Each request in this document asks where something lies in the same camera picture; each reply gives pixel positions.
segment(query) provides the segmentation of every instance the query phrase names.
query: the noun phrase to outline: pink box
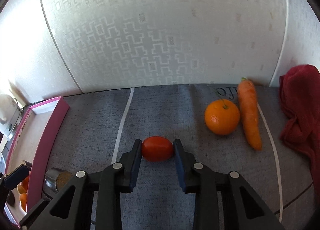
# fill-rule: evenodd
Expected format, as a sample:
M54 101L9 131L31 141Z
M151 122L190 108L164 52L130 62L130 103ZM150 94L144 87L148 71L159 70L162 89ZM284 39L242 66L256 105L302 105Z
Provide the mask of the pink box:
M29 107L24 114L14 135L5 173L9 174L16 169L21 164L21 160L32 163L27 211L41 199L44 176L52 146L68 109L69 105L63 97L35 104ZM20 207L20 194L16 188L13 190L13 194L15 196L14 207L8 204L6 206L19 226L19 221L26 213Z

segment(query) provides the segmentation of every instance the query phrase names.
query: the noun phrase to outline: red cloth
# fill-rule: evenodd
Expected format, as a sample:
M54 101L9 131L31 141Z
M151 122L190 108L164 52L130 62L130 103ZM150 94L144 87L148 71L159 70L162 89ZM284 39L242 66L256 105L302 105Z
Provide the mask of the red cloth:
M320 197L320 74L312 65L291 68L280 77L280 102L289 118L283 143L311 161L315 192Z

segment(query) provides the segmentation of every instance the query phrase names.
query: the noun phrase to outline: red tomato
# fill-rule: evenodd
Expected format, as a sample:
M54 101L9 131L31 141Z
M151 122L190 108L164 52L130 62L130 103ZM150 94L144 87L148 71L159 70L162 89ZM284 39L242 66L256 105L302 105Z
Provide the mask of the red tomato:
M142 156L150 162L161 162L172 157L172 143L161 136L151 136L145 139L141 147Z

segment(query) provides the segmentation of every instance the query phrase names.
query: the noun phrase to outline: wallpaper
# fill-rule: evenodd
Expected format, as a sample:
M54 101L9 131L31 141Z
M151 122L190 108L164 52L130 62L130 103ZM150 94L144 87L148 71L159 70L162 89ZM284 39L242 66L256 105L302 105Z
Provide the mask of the wallpaper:
M320 23L307 0L288 0L287 31L271 86L279 86L279 76L299 64L320 69Z
M241 77L278 86L320 52L306 0L9 0L0 36L1 81L28 102Z
M145 85L267 85L281 50L285 0L42 0L84 92Z
M55 47L40 0L9 0L0 13L0 87L21 103L78 94Z

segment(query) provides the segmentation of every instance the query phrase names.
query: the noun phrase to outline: mandarin orange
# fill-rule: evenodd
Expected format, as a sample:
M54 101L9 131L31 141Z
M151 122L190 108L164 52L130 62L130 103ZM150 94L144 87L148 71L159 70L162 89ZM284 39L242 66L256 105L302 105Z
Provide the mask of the mandarin orange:
M27 194L20 195L20 206L24 212L27 212Z
M240 120L238 107L227 99L219 99L207 106L204 112L207 127L219 135L232 133Z
M20 183L17 185L17 190L18 190L19 194L25 194L25 193L27 193L27 192L23 189L23 187L21 186Z
M25 192L28 192L29 176L26 177L26 178L20 183L20 185L22 186L22 188L24 189Z

